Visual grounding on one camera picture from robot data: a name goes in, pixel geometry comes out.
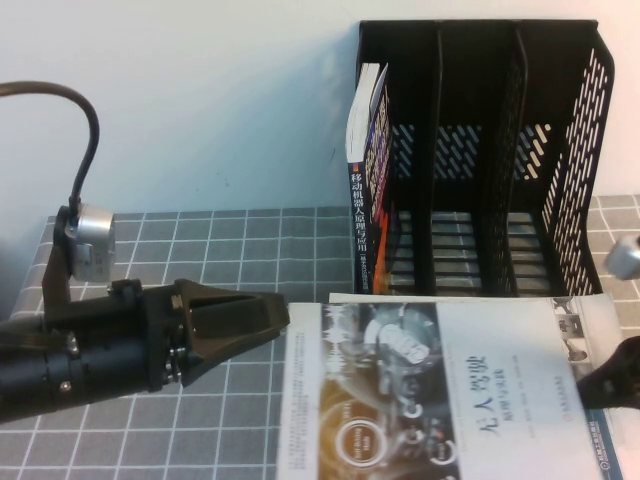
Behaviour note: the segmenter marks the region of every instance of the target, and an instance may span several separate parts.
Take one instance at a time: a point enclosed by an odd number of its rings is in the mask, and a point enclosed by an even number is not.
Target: white book
[[[557,304],[413,300],[290,306],[278,479],[603,478]]]
[[[577,380],[606,362],[624,340],[611,297],[607,294],[586,297],[557,298],[555,308],[558,327],[569,346],[581,347],[586,358],[571,358],[568,346],[564,345],[567,359]],[[415,296],[371,296],[332,293],[331,303],[390,302],[511,302],[506,298],[477,297],[415,297]],[[579,326],[580,335],[567,331],[569,322]],[[588,428],[592,435],[594,455],[601,466],[602,476],[607,480],[640,478],[640,411],[633,409],[606,409],[588,411]],[[597,434],[592,432],[594,426]]]

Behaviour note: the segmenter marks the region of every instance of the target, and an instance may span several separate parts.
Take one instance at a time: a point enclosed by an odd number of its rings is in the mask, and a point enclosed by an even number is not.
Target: black cable
[[[78,219],[78,210],[80,208],[80,191],[82,190],[82,184],[89,172],[89,167],[96,154],[98,141],[100,139],[98,115],[89,100],[75,90],[63,85],[33,81],[0,83],[0,97],[24,94],[55,95],[71,100],[82,109],[89,121],[89,144],[87,145],[87,151],[84,154],[82,163],[80,163],[80,168],[78,168],[78,173],[76,173],[73,188],[71,189],[71,196],[69,197],[69,209],[71,210],[69,217],[70,221],[75,223]]]

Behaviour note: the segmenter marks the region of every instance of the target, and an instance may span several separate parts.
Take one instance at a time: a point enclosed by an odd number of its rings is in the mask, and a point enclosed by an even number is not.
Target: gray table surface
[[[589,240],[598,268],[614,239],[640,233],[640,197],[592,203]],[[145,286],[189,278],[225,288],[278,291],[290,302],[352,289],[349,209],[118,215],[115,278]],[[42,309],[51,249],[45,227],[14,315]],[[636,282],[601,276],[625,336],[640,335]],[[106,285],[72,283],[74,299]],[[275,477],[284,342],[225,363],[190,388],[165,387],[0,426],[0,480],[268,480]]]

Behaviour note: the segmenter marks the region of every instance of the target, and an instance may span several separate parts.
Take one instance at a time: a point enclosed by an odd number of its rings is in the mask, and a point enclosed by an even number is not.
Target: circular logo
[[[352,420],[345,423],[336,435],[336,451],[349,465],[372,467],[387,453],[387,437],[370,420]]]

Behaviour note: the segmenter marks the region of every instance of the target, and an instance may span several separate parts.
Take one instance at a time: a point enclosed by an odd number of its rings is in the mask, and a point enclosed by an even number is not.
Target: silver motor housing
[[[71,274],[81,282],[109,282],[116,257],[113,213],[81,204],[77,226],[67,224]]]

